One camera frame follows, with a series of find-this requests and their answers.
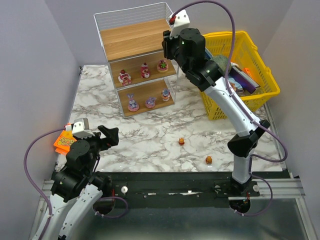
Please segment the pink strawberry cake toy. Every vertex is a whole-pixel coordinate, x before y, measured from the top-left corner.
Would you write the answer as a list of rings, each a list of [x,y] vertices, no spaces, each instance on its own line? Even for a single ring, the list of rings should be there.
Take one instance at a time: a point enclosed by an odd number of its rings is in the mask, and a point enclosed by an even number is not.
[[[166,73],[168,70],[169,70],[168,63],[166,62],[166,60],[161,59],[157,64],[157,71],[159,73]]]

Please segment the pink bear toy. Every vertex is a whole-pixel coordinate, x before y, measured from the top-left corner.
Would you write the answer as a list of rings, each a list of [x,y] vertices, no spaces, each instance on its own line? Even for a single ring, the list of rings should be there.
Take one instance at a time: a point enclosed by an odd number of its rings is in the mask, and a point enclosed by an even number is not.
[[[144,79],[148,79],[150,77],[150,70],[149,70],[148,64],[146,62],[144,62],[140,66],[140,74],[141,74],[141,77]]]

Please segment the purple bunny orange cup toy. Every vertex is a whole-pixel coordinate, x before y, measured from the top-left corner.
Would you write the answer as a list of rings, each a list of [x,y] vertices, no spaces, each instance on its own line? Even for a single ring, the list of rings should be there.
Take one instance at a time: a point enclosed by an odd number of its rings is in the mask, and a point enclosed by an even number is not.
[[[171,92],[168,88],[164,88],[161,92],[161,98],[164,102],[167,102],[170,100]]]

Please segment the red white cake toy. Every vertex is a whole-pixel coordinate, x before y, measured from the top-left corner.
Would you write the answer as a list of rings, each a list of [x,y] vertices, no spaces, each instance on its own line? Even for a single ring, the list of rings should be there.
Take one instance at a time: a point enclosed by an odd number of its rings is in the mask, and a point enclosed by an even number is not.
[[[118,81],[125,87],[132,83],[132,78],[124,69],[122,69],[118,75]]]

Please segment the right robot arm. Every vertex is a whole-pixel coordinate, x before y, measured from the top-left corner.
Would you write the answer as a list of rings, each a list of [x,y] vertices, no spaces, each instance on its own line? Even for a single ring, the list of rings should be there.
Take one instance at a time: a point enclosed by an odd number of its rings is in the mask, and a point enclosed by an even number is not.
[[[215,101],[232,123],[236,135],[227,144],[234,156],[232,179],[244,185],[251,179],[250,156],[270,123],[256,117],[235,93],[226,78],[231,62],[224,55],[209,58],[205,37],[198,29],[185,28],[176,36],[173,33],[163,32],[164,57],[176,61],[187,79]]]

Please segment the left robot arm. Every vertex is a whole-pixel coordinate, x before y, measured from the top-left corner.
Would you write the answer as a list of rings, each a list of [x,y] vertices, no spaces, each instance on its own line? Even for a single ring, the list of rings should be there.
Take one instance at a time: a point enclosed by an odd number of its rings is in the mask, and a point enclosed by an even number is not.
[[[29,173],[29,182],[47,203],[45,215],[34,234],[35,240],[65,240],[68,235],[61,233],[63,226],[74,228],[84,214],[103,195],[112,193],[112,180],[96,170],[100,153],[119,144],[119,129],[98,126],[92,132],[86,119],[80,119],[64,126],[75,142],[66,154],[66,164],[52,180],[50,196],[35,184]]]

